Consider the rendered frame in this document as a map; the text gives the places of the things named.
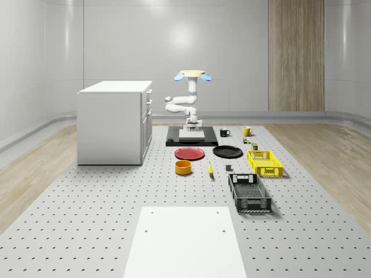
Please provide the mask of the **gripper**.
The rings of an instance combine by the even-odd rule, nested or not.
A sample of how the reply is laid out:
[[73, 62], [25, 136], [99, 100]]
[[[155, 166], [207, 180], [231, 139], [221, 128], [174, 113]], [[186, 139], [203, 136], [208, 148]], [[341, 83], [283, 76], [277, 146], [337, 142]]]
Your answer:
[[201, 127], [201, 120], [196, 117], [189, 117], [186, 120], [185, 126], [189, 130], [198, 130]]

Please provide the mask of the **black stove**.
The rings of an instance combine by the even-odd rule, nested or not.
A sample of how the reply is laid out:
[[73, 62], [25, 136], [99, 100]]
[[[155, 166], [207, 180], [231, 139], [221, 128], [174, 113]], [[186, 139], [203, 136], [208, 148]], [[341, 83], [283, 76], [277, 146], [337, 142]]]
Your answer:
[[168, 135], [166, 138], [167, 147], [216, 147], [218, 146], [217, 138], [212, 126], [204, 126], [201, 129], [204, 131], [204, 141], [180, 141], [179, 130], [181, 126], [169, 126]]

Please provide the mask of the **red plate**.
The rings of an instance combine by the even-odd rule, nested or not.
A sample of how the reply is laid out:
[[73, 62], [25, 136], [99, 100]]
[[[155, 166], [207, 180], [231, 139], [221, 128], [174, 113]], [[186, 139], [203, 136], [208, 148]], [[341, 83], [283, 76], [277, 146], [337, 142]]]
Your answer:
[[174, 155], [181, 160], [198, 160], [205, 156], [205, 153], [200, 148], [184, 147], [175, 150]]

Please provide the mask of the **black plate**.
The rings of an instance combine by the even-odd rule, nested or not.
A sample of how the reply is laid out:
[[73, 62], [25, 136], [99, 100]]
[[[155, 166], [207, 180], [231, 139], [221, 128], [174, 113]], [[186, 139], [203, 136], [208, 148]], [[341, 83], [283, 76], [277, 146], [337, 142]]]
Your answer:
[[221, 158], [233, 159], [243, 156], [240, 148], [230, 145], [219, 145], [213, 148], [213, 153]]

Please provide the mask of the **drone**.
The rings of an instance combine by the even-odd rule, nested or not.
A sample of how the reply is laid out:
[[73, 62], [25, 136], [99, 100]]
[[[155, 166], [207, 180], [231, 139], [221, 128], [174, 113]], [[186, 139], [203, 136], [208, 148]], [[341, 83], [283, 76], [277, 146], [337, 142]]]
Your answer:
[[187, 78], [199, 78], [201, 77], [203, 80], [205, 81], [211, 81], [212, 78], [205, 73], [205, 71], [203, 70], [182, 70], [180, 71], [179, 73], [176, 74], [176, 76], [174, 77], [174, 80], [175, 81], [180, 81], [182, 80], [184, 77], [187, 77]]

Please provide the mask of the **yellow bowl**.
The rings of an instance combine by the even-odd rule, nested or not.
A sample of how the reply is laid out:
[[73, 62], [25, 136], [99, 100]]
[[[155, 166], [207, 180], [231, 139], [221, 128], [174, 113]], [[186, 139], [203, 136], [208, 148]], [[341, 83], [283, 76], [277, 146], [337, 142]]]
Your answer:
[[188, 175], [192, 172], [192, 163], [189, 160], [178, 160], [175, 163], [175, 173], [178, 175]]

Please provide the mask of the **white cabinet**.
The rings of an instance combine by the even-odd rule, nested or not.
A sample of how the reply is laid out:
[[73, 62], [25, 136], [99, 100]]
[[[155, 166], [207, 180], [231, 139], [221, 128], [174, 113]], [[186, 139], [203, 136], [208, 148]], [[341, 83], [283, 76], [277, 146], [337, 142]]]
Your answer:
[[102, 81], [77, 94], [77, 163], [141, 165], [151, 142], [151, 81]]

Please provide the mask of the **yellow basket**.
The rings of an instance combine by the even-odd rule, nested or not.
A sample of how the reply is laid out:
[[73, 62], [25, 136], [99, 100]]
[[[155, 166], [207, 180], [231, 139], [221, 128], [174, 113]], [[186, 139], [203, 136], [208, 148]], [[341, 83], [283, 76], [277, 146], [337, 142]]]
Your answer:
[[247, 160], [253, 172], [261, 177], [283, 176], [283, 165], [271, 151], [248, 151]]

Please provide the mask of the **dark grey basket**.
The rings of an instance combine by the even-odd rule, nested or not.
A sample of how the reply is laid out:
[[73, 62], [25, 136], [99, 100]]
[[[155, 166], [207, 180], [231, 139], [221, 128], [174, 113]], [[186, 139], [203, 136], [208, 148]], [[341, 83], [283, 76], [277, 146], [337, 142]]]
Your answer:
[[257, 174], [229, 174], [228, 183], [237, 210], [271, 210], [271, 196]]

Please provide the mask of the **white board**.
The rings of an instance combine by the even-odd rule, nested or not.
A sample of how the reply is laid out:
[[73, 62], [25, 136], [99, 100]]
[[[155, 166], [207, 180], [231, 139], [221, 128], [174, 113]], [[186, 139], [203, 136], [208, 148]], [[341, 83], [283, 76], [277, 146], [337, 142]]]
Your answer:
[[246, 278], [228, 207], [143, 207], [123, 278]]

